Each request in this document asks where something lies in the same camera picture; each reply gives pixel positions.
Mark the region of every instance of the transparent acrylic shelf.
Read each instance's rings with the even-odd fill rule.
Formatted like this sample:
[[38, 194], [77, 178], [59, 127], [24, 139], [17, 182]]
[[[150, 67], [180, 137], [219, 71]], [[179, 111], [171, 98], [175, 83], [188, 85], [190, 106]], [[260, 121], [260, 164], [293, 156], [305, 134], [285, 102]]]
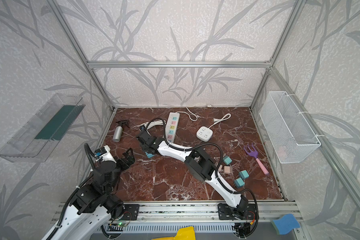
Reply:
[[11, 162], [45, 162], [85, 105], [82, 97], [55, 94], [1, 149]]

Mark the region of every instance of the white power cord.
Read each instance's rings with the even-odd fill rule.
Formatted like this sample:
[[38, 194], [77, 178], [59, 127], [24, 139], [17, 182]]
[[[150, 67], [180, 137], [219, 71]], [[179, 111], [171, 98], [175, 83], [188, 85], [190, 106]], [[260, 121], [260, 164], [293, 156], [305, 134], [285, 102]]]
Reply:
[[209, 107], [209, 108], [212, 107], [212, 105], [206, 104], [206, 103], [197, 103], [197, 104], [195, 104], [195, 105], [193, 105], [193, 106], [187, 107], [186, 109], [188, 110], [188, 112], [190, 112], [196, 119], [192, 119], [192, 118], [191, 118], [191, 115], [189, 115], [189, 113], [187, 113], [187, 112], [181, 112], [181, 111], [179, 111], [179, 112], [176, 112], [176, 113], [185, 113], [186, 115], [188, 115], [189, 119], [191, 119], [192, 121], [197, 121], [197, 119], [198, 119], [200, 116], [197, 116], [196, 114], [192, 113], [191, 110], [189, 110], [189, 108], [194, 107], [194, 106], [197, 106], [197, 105], [205, 105], [205, 106], [207, 106], [207, 107]]
[[231, 116], [230, 113], [227, 113], [227, 114], [225, 114], [225, 116], [224, 116], [223, 118], [221, 118], [221, 119], [214, 118], [214, 119], [213, 119], [214, 124], [212, 124], [209, 128], [211, 128], [212, 126], [216, 125], [216, 124], [219, 123], [219, 122], [222, 122], [222, 121], [224, 121], [224, 120], [229, 119], [230, 116]]

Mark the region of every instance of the marble surface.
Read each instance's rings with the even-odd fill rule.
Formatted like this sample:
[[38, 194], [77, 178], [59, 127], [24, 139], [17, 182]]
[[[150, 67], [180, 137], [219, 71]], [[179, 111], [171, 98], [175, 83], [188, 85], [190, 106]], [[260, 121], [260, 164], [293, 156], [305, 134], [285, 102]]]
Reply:
[[[180, 113], [175, 143], [184, 146], [195, 146], [202, 141], [196, 137], [196, 131], [201, 126], [209, 127], [213, 118], [222, 118], [226, 113], [232, 117], [211, 127], [213, 136], [209, 142], [221, 146], [224, 154], [232, 159], [232, 174], [222, 174], [227, 182], [233, 185], [238, 178], [239, 171], [247, 170], [249, 178], [245, 180], [245, 187], [251, 189], [256, 199], [282, 199], [277, 182], [265, 156], [258, 132], [254, 125], [249, 108], [190, 108], [199, 115], [197, 121]], [[121, 158], [128, 148], [134, 150], [136, 159], [130, 169], [121, 175], [119, 189], [116, 195], [123, 201], [154, 201], [154, 200], [222, 200], [223, 198], [208, 184], [192, 177], [185, 164], [179, 160], [155, 155], [148, 158], [142, 152], [139, 142], [135, 139], [139, 133], [139, 125], [155, 117], [168, 119], [170, 112], [187, 111], [186, 108], [119, 108], [107, 133], [104, 145], [108, 145], [112, 155]], [[117, 121], [128, 119], [130, 129], [124, 127], [120, 142], [113, 142], [112, 136], [117, 127]], [[162, 127], [150, 129], [153, 136], [162, 135]], [[255, 143], [259, 151], [259, 159], [269, 170], [265, 176], [256, 161], [242, 149], [247, 143]], [[207, 153], [214, 161], [219, 159], [219, 152], [214, 147], [206, 147]]]

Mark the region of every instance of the power strip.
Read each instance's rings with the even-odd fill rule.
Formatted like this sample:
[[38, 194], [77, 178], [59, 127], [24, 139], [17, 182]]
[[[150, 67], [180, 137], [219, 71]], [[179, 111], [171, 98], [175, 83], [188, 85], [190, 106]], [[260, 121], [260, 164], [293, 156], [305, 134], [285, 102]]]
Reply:
[[213, 131], [205, 126], [202, 126], [201, 128], [199, 128], [199, 130], [196, 133], [196, 136], [198, 139], [207, 142], [209, 141], [209, 139], [211, 139], [213, 134]]
[[202, 126], [201, 128], [199, 128], [199, 130], [197, 130], [197, 133], [196, 133], [197, 138], [204, 142], [209, 141], [209, 139], [211, 139], [212, 134], [213, 134], [213, 131], [210, 128], [212, 126], [216, 125], [217, 123], [227, 120], [229, 118], [230, 118], [230, 113], [225, 114], [225, 116], [221, 119], [214, 118], [213, 119], [214, 123], [210, 127]]
[[167, 138], [168, 142], [175, 141], [179, 119], [180, 113], [169, 113], [167, 125], [165, 126], [165, 137]]

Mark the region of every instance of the white wire basket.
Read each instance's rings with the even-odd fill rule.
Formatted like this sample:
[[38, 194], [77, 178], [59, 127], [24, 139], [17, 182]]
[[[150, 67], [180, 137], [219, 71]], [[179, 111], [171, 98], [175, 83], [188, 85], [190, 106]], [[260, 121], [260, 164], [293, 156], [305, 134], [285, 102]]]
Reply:
[[260, 117], [281, 163], [302, 162], [321, 146], [307, 120], [285, 91], [268, 93]]

